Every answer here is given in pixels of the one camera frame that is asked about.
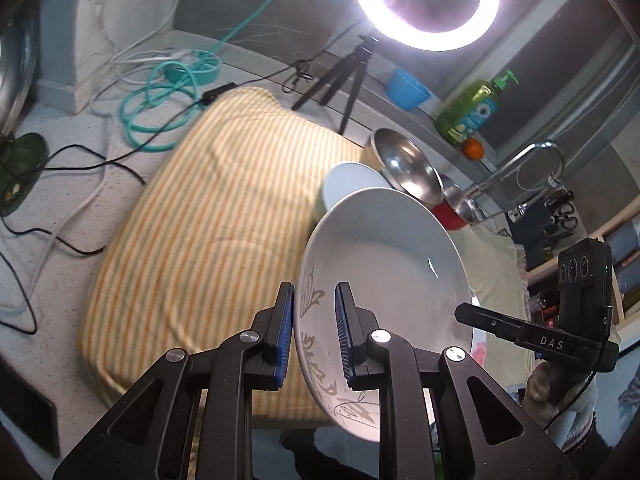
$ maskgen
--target orange fruit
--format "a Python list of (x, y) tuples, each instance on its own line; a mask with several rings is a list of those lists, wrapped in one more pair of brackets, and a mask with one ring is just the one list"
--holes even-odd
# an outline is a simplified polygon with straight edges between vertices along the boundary
[(462, 153), (465, 154), (469, 160), (480, 160), (484, 157), (484, 148), (477, 139), (469, 137), (462, 145)]

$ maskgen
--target black tripod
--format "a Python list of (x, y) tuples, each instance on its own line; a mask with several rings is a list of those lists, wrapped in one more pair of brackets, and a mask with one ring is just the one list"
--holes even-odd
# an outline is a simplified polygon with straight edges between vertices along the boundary
[(292, 107), (292, 110), (298, 110), (304, 103), (309, 101), (318, 91), (324, 86), (329, 85), (328, 90), (320, 99), (320, 106), (326, 106), (340, 87), (347, 81), (349, 76), (355, 72), (355, 78), (353, 79), (353, 86), (351, 86), (351, 92), (349, 92), (349, 100), (347, 101), (347, 107), (344, 109), (342, 115), (342, 122), (340, 123), (340, 129), (338, 133), (344, 134), (344, 129), (347, 127), (347, 122), (353, 109), (353, 104), (356, 102), (356, 97), (362, 86), (364, 75), (367, 71), (367, 63), (373, 54), (373, 51), (378, 44), (378, 40), (372, 36), (360, 36), (362, 43), (359, 44), (353, 52), (347, 57), (340, 60), (332, 69), (324, 74), (318, 82), (313, 85)]

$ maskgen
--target black camera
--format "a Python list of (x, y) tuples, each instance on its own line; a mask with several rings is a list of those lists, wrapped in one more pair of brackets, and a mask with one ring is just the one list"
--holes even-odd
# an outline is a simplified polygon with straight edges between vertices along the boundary
[(490, 332), (543, 359), (574, 372), (610, 372), (618, 360), (618, 345), (608, 341), (612, 262), (610, 247), (585, 238), (558, 256), (560, 313), (558, 329), (536, 325), (491, 310), (462, 303), (460, 323)]

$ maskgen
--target teal cable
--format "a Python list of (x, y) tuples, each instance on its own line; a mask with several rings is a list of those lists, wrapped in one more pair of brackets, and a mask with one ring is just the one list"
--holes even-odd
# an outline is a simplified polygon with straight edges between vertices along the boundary
[[(252, 22), (264, 9), (272, 2), (273, 0), (264, 0), (263, 3), (258, 7), (254, 12), (252, 12), (247, 18), (242, 20), (238, 26), (236, 26), (232, 31), (230, 31), (226, 36), (224, 36), (219, 42), (214, 44), (207, 52), (209, 54), (215, 53), (223, 44), (227, 43), (231, 38), (233, 38), (238, 32), (240, 32), (243, 28), (245, 28), (250, 22)], [(189, 67), (184, 63), (179, 61), (165, 61), (158, 64), (152, 71), (149, 77), (146, 80), (146, 85), (143, 88), (133, 91), (129, 94), (120, 105), (120, 120), (124, 124), (125, 127), (125, 139), (129, 144), (136, 148), (140, 148), (143, 142), (139, 142), (134, 138), (134, 133), (142, 133), (142, 134), (156, 134), (160, 131), (159, 127), (153, 126), (141, 126), (140, 124), (136, 124), (134, 120), (137, 118), (140, 112), (148, 108), (155, 108), (161, 104), (163, 104), (169, 97), (171, 97), (174, 92), (181, 92), (185, 95), (188, 95), (193, 99), (194, 102), (200, 100), (200, 92), (198, 90), (198, 84), (196, 82), (195, 76), (193, 74), (194, 70), (197, 70), (203, 65), (204, 60), (200, 60), (193, 66)], [(157, 74), (164, 69), (164, 67), (173, 65), (180, 67), (184, 70), (184, 77), (180, 79), (175, 84), (166, 84), (166, 83), (153, 83), (153, 79), (156, 78)], [(189, 91), (185, 89), (185, 86), (191, 86), (193, 91)], [(132, 101), (134, 97), (144, 93), (145, 100), (142, 101), (139, 105), (137, 105), (131, 112), (127, 112), (127, 105)], [(186, 114), (183, 118), (178, 121), (175, 121), (168, 126), (164, 126), (162, 130), (164, 132), (169, 132), (171, 130), (175, 130), (180, 126), (186, 124), (193, 115), (197, 112), (198, 106), (193, 107), (188, 114)], [(157, 145), (146, 145), (142, 147), (141, 151), (144, 152), (166, 152), (168, 150), (172, 150), (176, 142), (171, 142), (168, 144), (162, 144), (160, 146)]]

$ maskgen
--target silver bolt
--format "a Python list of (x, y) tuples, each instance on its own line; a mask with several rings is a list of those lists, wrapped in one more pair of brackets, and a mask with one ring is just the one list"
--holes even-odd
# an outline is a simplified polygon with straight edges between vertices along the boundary
[(466, 355), (465, 351), (457, 346), (450, 346), (444, 354), (447, 356), (447, 359), (455, 362), (462, 361)]
[(171, 348), (171, 350), (164, 354), (164, 357), (170, 363), (177, 363), (182, 361), (185, 355), (186, 353), (182, 348)]
[(243, 343), (255, 343), (260, 339), (260, 334), (255, 330), (245, 330), (240, 334), (240, 341)]
[(391, 334), (386, 330), (374, 330), (371, 332), (371, 338), (376, 343), (387, 343), (391, 340)]

